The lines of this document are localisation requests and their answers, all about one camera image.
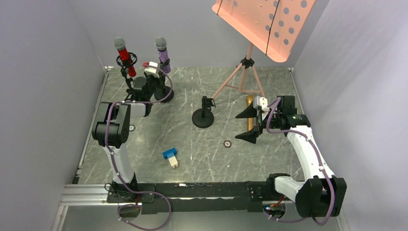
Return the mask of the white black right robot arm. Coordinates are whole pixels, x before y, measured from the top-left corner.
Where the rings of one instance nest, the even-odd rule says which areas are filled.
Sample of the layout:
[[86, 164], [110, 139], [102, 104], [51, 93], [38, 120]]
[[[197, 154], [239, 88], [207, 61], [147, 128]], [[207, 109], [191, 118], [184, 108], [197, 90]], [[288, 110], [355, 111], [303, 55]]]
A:
[[317, 221], [323, 218], [323, 221], [317, 221], [319, 225], [340, 215], [347, 184], [343, 178], [336, 177], [325, 162], [307, 116], [297, 112], [294, 96], [278, 96], [271, 103], [257, 96], [236, 118], [254, 119], [253, 127], [237, 135], [237, 139], [255, 144], [263, 131], [282, 133], [300, 162], [304, 182], [296, 181], [286, 173], [273, 173], [266, 180], [266, 193], [294, 202], [302, 219]]

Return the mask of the black round-base clip mic stand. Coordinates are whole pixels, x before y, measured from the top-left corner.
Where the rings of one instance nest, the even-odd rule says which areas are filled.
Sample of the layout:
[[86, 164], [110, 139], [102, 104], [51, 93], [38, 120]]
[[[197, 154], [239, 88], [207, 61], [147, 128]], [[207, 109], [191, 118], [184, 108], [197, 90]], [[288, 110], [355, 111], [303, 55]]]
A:
[[213, 124], [215, 118], [212, 113], [212, 107], [216, 107], [214, 99], [203, 96], [202, 107], [194, 111], [191, 117], [196, 127], [208, 128]]

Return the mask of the red glitter microphone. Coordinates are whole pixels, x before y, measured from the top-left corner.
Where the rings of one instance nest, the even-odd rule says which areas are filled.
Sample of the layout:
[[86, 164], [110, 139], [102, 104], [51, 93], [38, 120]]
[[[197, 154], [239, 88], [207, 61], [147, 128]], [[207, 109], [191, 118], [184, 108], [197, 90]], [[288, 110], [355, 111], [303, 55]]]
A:
[[116, 37], [114, 39], [114, 47], [117, 49], [119, 58], [122, 61], [121, 66], [123, 66], [128, 71], [130, 77], [134, 77], [136, 75], [136, 71], [132, 64], [131, 55], [126, 49], [125, 40], [121, 37]]

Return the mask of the purple glitter microphone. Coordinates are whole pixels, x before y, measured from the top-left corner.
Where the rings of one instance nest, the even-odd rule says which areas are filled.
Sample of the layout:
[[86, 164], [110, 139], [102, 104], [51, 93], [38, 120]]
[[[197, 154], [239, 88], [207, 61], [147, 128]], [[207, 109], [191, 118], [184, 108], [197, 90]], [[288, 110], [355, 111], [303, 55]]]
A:
[[171, 72], [170, 59], [167, 51], [167, 41], [163, 37], [157, 37], [155, 39], [155, 46], [158, 50], [161, 69], [167, 74]]

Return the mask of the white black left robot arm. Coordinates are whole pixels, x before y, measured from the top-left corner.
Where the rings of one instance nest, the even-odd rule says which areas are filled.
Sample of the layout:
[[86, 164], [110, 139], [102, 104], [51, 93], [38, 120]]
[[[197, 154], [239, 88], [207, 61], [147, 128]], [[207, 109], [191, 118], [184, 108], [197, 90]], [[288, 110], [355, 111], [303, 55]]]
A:
[[160, 89], [162, 81], [153, 75], [137, 77], [130, 84], [128, 96], [123, 102], [101, 102], [96, 112], [91, 135], [106, 152], [113, 180], [109, 192], [126, 201], [136, 197], [138, 183], [126, 149], [132, 117], [146, 117], [150, 114], [151, 97]]

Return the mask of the black tripod shock mount stand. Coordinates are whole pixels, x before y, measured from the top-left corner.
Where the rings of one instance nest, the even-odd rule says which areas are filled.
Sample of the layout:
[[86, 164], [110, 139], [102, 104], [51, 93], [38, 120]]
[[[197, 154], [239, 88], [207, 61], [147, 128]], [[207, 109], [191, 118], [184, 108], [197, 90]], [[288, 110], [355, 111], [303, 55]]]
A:
[[136, 54], [129, 52], [129, 58], [125, 61], [122, 60], [121, 56], [118, 55], [116, 58], [116, 63], [121, 67], [121, 75], [125, 78], [125, 83], [128, 87], [126, 90], [127, 97], [125, 101], [134, 101], [136, 100], [136, 90], [132, 87], [131, 83], [133, 81], [133, 77], [136, 76], [136, 70], [134, 68], [134, 64], [137, 62], [138, 58]]

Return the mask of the black round-base fork mic stand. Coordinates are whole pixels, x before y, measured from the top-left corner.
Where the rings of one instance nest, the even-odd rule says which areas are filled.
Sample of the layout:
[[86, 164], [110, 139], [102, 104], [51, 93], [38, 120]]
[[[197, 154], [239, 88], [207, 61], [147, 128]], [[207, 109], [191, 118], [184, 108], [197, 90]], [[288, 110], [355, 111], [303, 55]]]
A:
[[[171, 67], [170, 67], [170, 59], [169, 58], [165, 58], [165, 61], [160, 61], [160, 68], [167, 74], [169, 74], [171, 72]], [[164, 100], [162, 100], [163, 103], [169, 102], [173, 99], [174, 97], [174, 92], [170, 89], [169, 86], [165, 85], [165, 81], [166, 81], [166, 77], [165, 75], [161, 72], [158, 71], [158, 75], [159, 75], [159, 85], [156, 88], [156, 91], [154, 93], [154, 97], [157, 101], [162, 100], [163, 98], [165, 98], [168, 94], [170, 94], [167, 98], [165, 98]]]

